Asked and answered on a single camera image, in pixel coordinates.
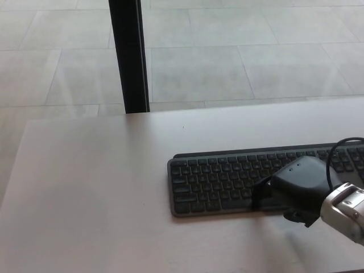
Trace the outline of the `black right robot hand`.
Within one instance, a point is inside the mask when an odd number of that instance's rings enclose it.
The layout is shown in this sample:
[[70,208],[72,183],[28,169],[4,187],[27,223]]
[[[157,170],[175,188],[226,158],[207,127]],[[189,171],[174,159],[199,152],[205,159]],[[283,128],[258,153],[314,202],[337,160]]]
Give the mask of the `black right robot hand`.
[[288,208],[284,218],[308,228],[320,218],[326,197],[342,184],[331,166],[318,158],[303,156],[255,183],[252,208],[263,206],[263,192],[269,189],[272,198]]

